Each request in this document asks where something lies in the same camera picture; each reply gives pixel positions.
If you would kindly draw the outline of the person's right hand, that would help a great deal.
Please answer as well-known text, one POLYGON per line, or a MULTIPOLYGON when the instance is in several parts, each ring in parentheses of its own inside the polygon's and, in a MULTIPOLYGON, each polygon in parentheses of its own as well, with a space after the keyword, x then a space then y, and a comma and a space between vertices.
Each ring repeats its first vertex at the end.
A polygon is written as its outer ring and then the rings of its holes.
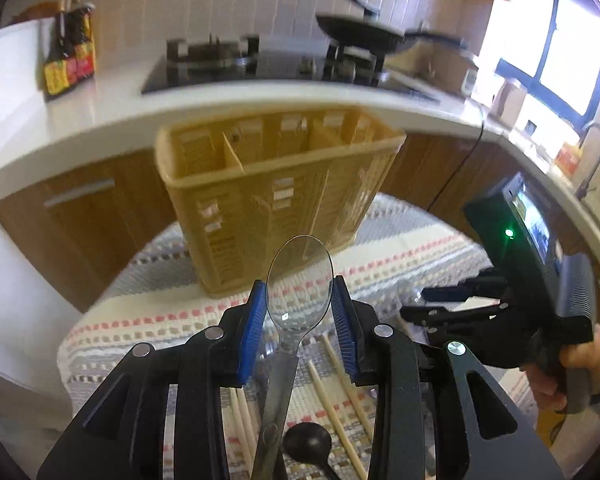
MULTIPOLYGON (((596 325, 594 340, 587 344, 562 347, 559 361, 566 370, 587 370, 591 376, 593 396, 600 396, 600 324, 596 325)), ((545 374, 536 364, 521 367, 526 374, 533 399, 540 410, 563 411, 568 396, 558 391, 557 380, 545 374)))

